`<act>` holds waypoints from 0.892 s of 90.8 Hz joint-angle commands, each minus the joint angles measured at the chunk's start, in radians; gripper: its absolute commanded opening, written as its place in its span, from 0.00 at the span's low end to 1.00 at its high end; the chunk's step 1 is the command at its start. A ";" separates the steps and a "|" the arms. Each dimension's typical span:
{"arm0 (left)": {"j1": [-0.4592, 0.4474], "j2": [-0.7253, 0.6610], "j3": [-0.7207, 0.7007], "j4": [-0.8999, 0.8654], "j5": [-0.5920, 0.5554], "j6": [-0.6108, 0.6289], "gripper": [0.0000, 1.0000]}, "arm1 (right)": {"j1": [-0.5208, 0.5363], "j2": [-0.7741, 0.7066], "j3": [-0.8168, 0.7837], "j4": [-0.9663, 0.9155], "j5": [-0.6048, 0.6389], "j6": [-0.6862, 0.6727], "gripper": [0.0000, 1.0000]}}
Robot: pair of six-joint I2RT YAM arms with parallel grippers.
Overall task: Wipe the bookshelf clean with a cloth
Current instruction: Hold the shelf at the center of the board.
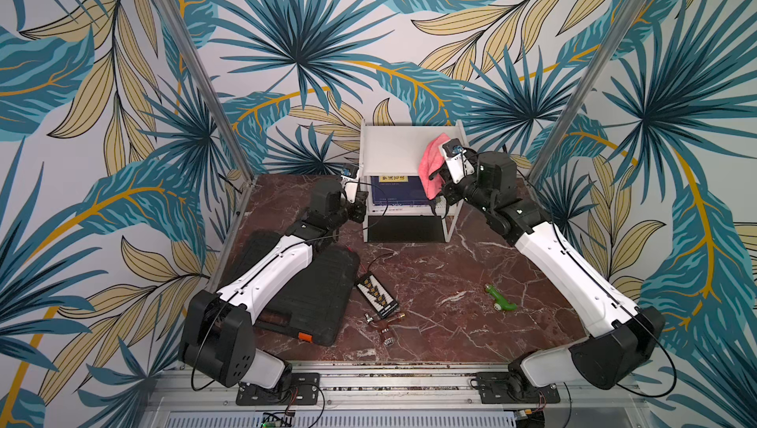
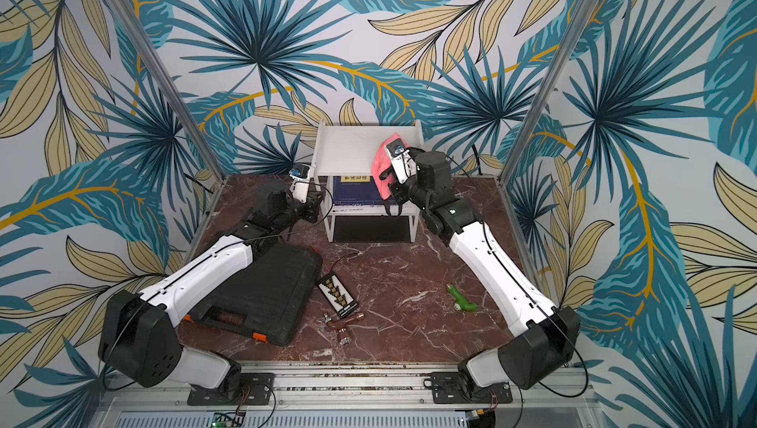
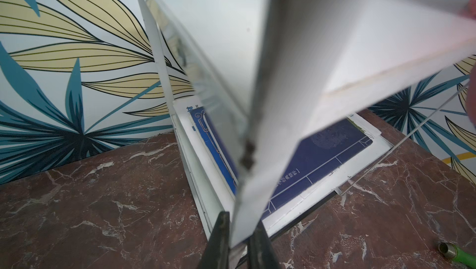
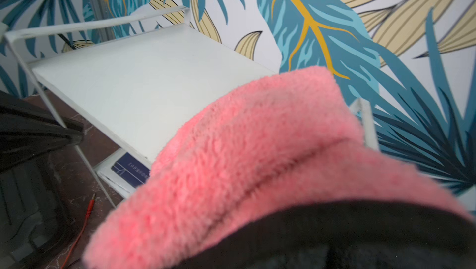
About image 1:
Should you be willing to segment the pink fluffy cloth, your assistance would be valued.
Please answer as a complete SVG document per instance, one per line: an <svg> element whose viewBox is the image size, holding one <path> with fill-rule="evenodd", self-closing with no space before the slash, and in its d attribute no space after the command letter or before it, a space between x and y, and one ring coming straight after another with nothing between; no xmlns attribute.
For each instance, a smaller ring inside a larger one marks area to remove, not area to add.
<svg viewBox="0 0 757 428"><path fill-rule="evenodd" d="M421 158L418 175L427 199L435 199L443 189L444 179L439 171L446 165L446 156L440 148L450 140L447 134L440 134L427 145Z"/></svg>

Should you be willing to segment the white two-tier bookshelf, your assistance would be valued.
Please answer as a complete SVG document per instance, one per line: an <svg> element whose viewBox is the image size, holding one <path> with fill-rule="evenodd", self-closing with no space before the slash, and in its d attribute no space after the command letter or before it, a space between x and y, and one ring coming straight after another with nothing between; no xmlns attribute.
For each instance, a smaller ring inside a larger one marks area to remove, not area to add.
<svg viewBox="0 0 757 428"><path fill-rule="evenodd" d="M367 243L447 243L451 241L461 204L447 207L443 216L373 215L369 213L371 176L418 176L427 145L440 134L467 145L461 121L452 126L363 126L359 165L360 188L368 193L363 237Z"/></svg>

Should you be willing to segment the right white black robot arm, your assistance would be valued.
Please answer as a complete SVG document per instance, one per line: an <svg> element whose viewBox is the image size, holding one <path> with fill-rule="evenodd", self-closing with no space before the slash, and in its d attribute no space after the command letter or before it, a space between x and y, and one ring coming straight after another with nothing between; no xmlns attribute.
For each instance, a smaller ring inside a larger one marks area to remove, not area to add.
<svg viewBox="0 0 757 428"><path fill-rule="evenodd" d="M587 335L522 355L509 365L519 393L583 379L609 390L660 346L662 313L642 308L612 286L565 238L546 212L516 186L518 167L505 152L476 153L452 140L439 148L441 194L480 211L489 227L535 264L578 315Z"/></svg>

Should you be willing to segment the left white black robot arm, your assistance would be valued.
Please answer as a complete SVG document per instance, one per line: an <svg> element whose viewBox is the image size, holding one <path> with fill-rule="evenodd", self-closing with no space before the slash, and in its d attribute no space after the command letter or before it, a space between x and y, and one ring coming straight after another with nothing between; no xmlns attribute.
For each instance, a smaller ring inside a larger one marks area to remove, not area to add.
<svg viewBox="0 0 757 428"><path fill-rule="evenodd" d="M366 199L357 178L317 182L310 205L266 255L219 290L202 290L190 300L179 360L226 388L287 386L285 361L257 348L254 324L294 279L307 282L319 307L346 309L359 259L338 245L338 234L348 221L364 220Z"/></svg>

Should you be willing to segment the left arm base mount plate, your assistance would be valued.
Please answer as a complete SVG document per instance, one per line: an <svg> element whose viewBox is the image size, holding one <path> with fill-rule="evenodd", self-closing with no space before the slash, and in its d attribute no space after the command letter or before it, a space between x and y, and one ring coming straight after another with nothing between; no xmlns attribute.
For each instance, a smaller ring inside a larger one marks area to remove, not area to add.
<svg viewBox="0 0 757 428"><path fill-rule="evenodd" d="M273 389L240 383L237 406L316 406L323 402L319 373L286 373Z"/></svg>

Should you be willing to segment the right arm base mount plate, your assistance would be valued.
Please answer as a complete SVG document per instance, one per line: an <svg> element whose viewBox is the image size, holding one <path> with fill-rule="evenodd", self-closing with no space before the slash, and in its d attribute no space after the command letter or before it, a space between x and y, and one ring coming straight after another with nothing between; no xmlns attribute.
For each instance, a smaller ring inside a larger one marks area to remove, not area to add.
<svg viewBox="0 0 757 428"><path fill-rule="evenodd" d="M523 404L542 408L561 402L555 387L536 388L522 376L510 372L478 372L469 386L479 394L483 404Z"/></svg>

